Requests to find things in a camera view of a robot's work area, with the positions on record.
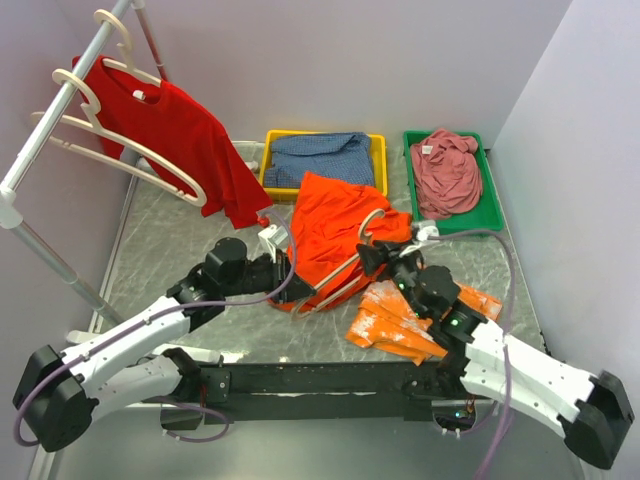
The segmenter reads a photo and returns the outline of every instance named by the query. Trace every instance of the green tray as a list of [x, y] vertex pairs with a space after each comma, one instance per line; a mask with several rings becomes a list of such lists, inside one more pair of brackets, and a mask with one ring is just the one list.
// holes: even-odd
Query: green tray
[[[409, 191], [411, 192], [411, 206], [413, 209], [414, 221], [423, 220], [424, 217], [418, 209], [416, 184], [413, 179], [413, 165], [411, 164], [409, 147], [416, 143], [420, 143], [432, 133], [433, 131], [424, 132], [418, 130], [409, 130], [404, 132], [404, 158], [407, 162], [407, 173], [409, 174]], [[487, 163], [487, 156], [484, 153], [484, 148], [482, 148], [480, 135], [473, 132], [456, 133], [458, 135], [474, 137], [478, 141], [478, 150], [475, 153], [475, 157], [476, 162], [478, 162], [480, 174], [482, 175], [483, 192], [480, 197], [480, 201], [473, 210], [470, 210], [467, 213], [453, 215], [451, 218], [446, 220], [436, 220], [438, 230], [442, 235], [462, 232], [464, 230], [472, 230], [475, 228], [486, 228], [499, 232], [504, 228], [504, 220], [502, 218], [500, 203], [498, 202], [498, 195], [496, 194], [496, 187], [493, 184], [491, 171], [489, 170], [489, 164]]]

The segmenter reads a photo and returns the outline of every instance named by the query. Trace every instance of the orange shirt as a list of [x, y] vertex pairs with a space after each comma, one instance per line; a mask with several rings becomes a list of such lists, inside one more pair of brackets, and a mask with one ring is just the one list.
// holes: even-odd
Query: orange shirt
[[[367, 232], [373, 235], [372, 241], [404, 242], [411, 237], [411, 215], [391, 208], [389, 201], [374, 187], [351, 185], [307, 173], [291, 220], [291, 231], [298, 249], [296, 273], [314, 286], [351, 258], [356, 253], [356, 245], [361, 243], [358, 238], [360, 224], [377, 208], [383, 209], [385, 216], [369, 223]], [[360, 262], [354, 262], [309, 300], [301, 311], [316, 306], [361, 274]], [[344, 302], [371, 280], [363, 276], [327, 307]], [[276, 306], [288, 311], [293, 304]]]

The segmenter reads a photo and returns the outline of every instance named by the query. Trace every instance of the orange cloth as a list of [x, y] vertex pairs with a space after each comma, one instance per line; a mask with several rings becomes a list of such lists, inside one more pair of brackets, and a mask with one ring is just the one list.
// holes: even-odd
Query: orange cloth
[[[298, 249], [296, 273], [314, 286], [351, 258], [360, 243], [360, 224], [377, 208], [383, 209], [385, 216], [369, 222], [367, 232], [373, 234], [372, 241], [404, 242], [411, 237], [411, 215], [392, 209], [389, 201], [375, 188], [351, 185], [313, 173], [305, 174], [291, 220], [291, 231]], [[361, 264], [354, 262], [310, 299], [301, 311], [317, 305], [360, 274]], [[363, 276], [326, 308], [339, 305], [371, 281], [371, 278]], [[288, 303], [276, 307], [288, 311], [293, 305]]]
[[[458, 298], [468, 306], [496, 321], [502, 303], [486, 293], [467, 285]], [[427, 333], [431, 319], [415, 316], [409, 304], [391, 280], [374, 283], [362, 295], [358, 314], [346, 339], [359, 347], [375, 347], [385, 352], [408, 357], [416, 365], [435, 355], [444, 357], [447, 351]]]

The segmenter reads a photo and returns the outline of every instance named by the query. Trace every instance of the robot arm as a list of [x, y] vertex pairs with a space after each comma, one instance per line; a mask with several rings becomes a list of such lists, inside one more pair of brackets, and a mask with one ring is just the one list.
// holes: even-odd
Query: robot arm
[[504, 335], [502, 328], [458, 299], [460, 287], [442, 266], [425, 267], [414, 231], [408, 243], [359, 245], [365, 274], [391, 279], [415, 314], [431, 318], [428, 333], [448, 354], [441, 367], [470, 394], [506, 397], [504, 345], [511, 372], [510, 405], [551, 428], [579, 458], [611, 468], [635, 416], [622, 382], [561, 363]]
[[[91, 423], [129, 404], [160, 395], [177, 400], [191, 398], [202, 385], [200, 367], [182, 349], [170, 349], [142, 365], [134, 364], [158, 345], [221, 314], [227, 296], [275, 290], [290, 269], [286, 254], [280, 250], [248, 261], [247, 247], [241, 240], [224, 238], [202, 264], [145, 311], [96, 339], [60, 353], [50, 346], [33, 353], [13, 398], [14, 406], [22, 408], [43, 380], [70, 365], [34, 397], [24, 412], [42, 447], [53, 452], [74, 442]], [[313, 288], [293, 275], [273, 300], [291, 302], [313, 294]], [[203, 301], [219, 303], [205, 308], [188, 306]], [[150, 320], [168, 309], [175, 311]], [[96, 349], [99, 353], [90, 354]]]

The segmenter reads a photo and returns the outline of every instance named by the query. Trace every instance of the plastic tray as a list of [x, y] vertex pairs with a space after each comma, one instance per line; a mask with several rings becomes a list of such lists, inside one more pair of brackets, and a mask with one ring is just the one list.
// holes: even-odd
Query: plastic tray
[[[323, 132], [305, 132], [301, 130], [269, 130], [267, 140], [264, 147], [264, 155], [262, 156], [262, 166], [260, 168], [260, 185], [264, 187], [264, 174], [267, 168], [271, 166], [271, 142], [275, 139], [284, 137], [285, 135], [310, 135]], [[376, 182], [376, 188], [387, 196], [387, 147], [382, 135], [369, 135], [371, 138], [371, 147], [369, 154], [373, 160], [373, 176]], [[275, 202], [295, 202], [298, 198], [299, 188], [273, 188], [264, 187], [265, 192]]]
[[[407, 173], [409, 175], [409, 190], [411, 192], [411, 206], [413, 209], [414, 220], [423, 220], [424, 217], [418, 209], [418, 199], [416, 196], [416, 185], [413, 178], [413, 165], [411, 164], [411, 154], [409, 148], [411, 145], [420, 143], [426, 137], [431, 135], [433, 131], [417, 131], [410, 130], [404, 132], [404, 158], [407, 162]], [[473, 132], [456, 132], [458, 135], [471, 136], [478, 141], [478, 150], [475, 153], [476, 162], [482, 175], [483, 193], [478, 204], [467, 213], [459, 213], [453, 215], [446, 220], [436, 220], [438, 230], [442, 235], [449, 233], [462, 232], [464, 230], [472, 230], [475, 228], [486, 228], [489, 230], [500, 231], [504, 228], [504, 220], [496, 187], [491, 177], [487, 156], [482, 147], [480, 135]]]

